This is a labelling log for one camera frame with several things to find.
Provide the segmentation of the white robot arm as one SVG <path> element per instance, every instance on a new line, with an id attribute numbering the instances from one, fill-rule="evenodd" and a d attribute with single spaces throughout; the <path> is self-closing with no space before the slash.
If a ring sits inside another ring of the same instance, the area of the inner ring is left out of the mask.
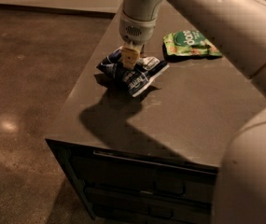
<path id="1" fill-rule="evenodd" d="M 224 55 L 189 85 L 196 110 L 183 120 L 191 138 L 178 154 L 218 167 L 213 224 L 266 224 L 266 1 L 123 0 L 119 32 L 128 44 L 152 37 L 167 1 Z"/>

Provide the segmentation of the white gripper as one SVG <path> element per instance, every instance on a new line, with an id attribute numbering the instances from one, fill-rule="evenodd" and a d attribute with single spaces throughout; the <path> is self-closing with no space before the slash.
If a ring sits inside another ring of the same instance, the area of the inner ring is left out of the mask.
<path id="1" fill-rule="evenodd" d="M 123 0 L 119 33 L 126 42 L 121 58 L 126 69 L 133 70 L 142 45 L 152 37 L 162 0 Z"/>

